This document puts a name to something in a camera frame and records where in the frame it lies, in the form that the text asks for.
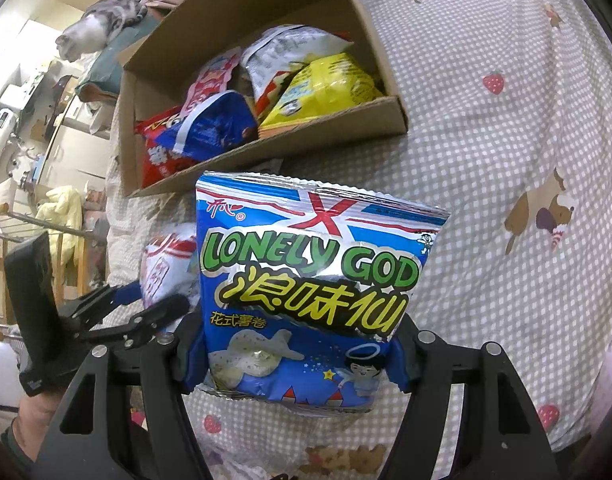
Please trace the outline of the person's left hand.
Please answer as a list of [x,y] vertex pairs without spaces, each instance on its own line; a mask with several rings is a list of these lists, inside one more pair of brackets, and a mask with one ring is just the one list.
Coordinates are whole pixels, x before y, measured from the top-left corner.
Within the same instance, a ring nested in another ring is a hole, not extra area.
[[23,394],[21,397],[18,416],[12,422],[12,434],[21,451],[33,462],[37,459],[64,393],[64,390],[56,389],[38,393],[36,396]]

